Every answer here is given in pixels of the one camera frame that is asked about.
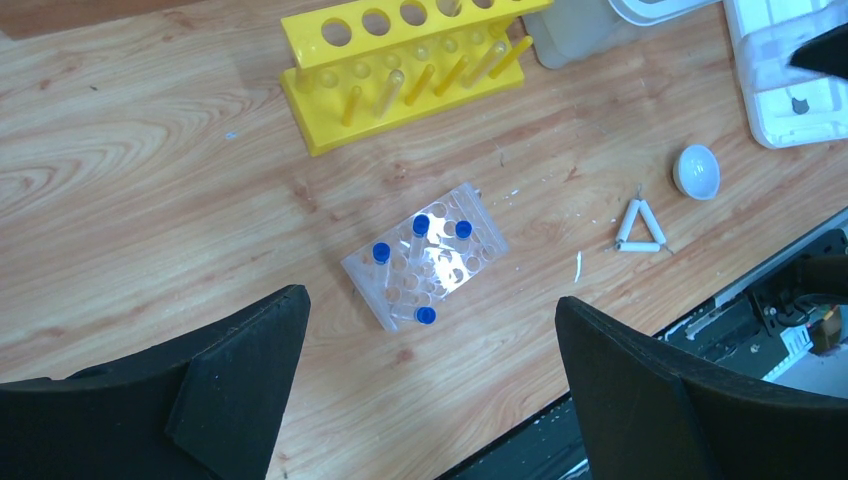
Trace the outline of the white plastic bin lid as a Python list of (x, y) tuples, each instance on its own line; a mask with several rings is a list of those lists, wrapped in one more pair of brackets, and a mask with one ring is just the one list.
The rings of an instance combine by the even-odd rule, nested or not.
[(795, 68), (807, 41), (847, 23), (845, 1), (725, 1), (753, 137), (769, 149), (845, 140), (847, 82)]

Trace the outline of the white round dish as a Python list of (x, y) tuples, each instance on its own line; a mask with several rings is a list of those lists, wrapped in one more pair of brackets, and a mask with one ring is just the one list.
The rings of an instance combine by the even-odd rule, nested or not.
[(721, 173), (713, 152), (701, 144), (685, 147), (675, 160), (672, 177), (685, 196), (707, 201), (714, 199), (721, 185)]

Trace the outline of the clear glass test tube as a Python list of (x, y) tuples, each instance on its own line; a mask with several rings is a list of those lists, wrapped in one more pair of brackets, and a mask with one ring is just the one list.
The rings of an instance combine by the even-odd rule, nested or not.
[(436, 6), (438, 10), (446, 17), (456, 17), (459, 15), (462, 7), (461, 0), (437, 0)]

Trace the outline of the blue capped tube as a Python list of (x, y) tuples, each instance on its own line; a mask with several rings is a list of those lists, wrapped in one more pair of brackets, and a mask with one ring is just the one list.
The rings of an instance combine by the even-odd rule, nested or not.
[(425, 254), (430, 218), (427, 214), (418, 214), (412, 222), (412, 238), (409, 243), (408, 260), (411, 265), (419, 265)]
[(390, 316), (399, 322), (415, 322), (431, 325), (437, 319), (437, 312), (430, 306), (396, 304), (390, 309)]
[(454, 237), (452, 238), (452, 248), (458, 254), (466, 254), (472, 244), (471, 235), (473, 226), (468, 220), (458, 221), (454, 229)]
[(375, 285), (385, 289), (389, 283), (391, 265), (391, 247), (385, 242), (377, 242), (372, 247), (373, 279)]

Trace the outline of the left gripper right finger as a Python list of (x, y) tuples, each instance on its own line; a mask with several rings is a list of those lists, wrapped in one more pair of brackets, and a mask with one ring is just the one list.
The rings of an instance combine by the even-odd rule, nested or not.
[(741, 375), (592, 305), (556, 334), (596, 479), (843, 479), (847, 403)]

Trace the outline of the white clay triangle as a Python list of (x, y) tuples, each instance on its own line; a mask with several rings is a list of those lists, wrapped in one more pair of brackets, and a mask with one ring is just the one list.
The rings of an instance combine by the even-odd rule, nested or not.
[(656, 213), (643, 195), (642, 184), (637, 185), (634, 195), (624, 201), (609, 224), (611, 237), (605, 251), (674, 254)]

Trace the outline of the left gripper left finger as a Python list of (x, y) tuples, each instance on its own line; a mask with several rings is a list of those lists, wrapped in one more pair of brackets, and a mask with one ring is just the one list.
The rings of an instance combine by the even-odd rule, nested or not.
[(5, 479), (262, 479), (310, 313), (284, 287), (143, 351), (1, 387)]

